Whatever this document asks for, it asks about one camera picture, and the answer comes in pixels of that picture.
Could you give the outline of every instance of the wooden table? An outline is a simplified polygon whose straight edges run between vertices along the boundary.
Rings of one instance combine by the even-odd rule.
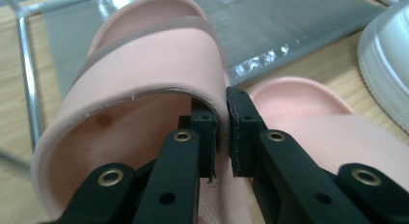
[[[33,0],[29,4],[46,0]],[[49,124],[61,104],[53,61],[40,15],[30,18],[35,63],[39,79],[41,106]],[[400,129],[369,94],[358,69],[357,43],[361,32],[329,44],[316,52],[264,76],[264,80],[284,75],[311,78],[331,88],[355,111],[409,147],[409,135]],[[253,81],[244,86],[249,88]],[[38,223],[46,215],[33,191],[29,176],[32,155],[30,130],[24,94],[23,75],[14,13],[0,8],[0,151],[11,154],[19,164],[0,157],[0,224]],[[251,193],[255,223],[262,223],[258,206]]]

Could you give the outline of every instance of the chrome bar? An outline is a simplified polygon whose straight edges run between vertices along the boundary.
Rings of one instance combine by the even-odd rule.
[[[84,3],[90,0],[51,0],[46,1],[23,8],[23,16],[28,17],[33,14],[41,14],[46,12],[51,12],[54,10],[63,9],[75,4]]]
[[[36,75],[32,61],[30,37],[28,33],[27,18],[17,18],[18,38],[21,49],[21,61],[24,74],[24,86],[27,99],[28,116],[31,130],[33,149],[40,140],[42,133],[42,115],[36,87]]]

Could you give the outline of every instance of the pink slipper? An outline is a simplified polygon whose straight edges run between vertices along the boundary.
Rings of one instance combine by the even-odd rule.
[[[334,174],[359,162],[377,168],[409,190],[409,149],[373,125],[326,87],[285,77],[249,92],[268,128],[283,130],[321,167]]]
[[[214,31],[193,1],[139,0],[113,15],[35,151],[33,185],[49,216],[61,215],[95,168],[119,162],[137,169],[156,158],[196,98],[220,124],[220,184],[201,180],[200,220],[229,220],[220,195],[223,175],[232,174],[226,75]]]

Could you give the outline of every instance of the white shoe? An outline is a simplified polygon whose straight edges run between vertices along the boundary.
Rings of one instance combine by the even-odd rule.
[[[359,41],[358,59],[373,97],[409,132],[409,0],[369,24]]]

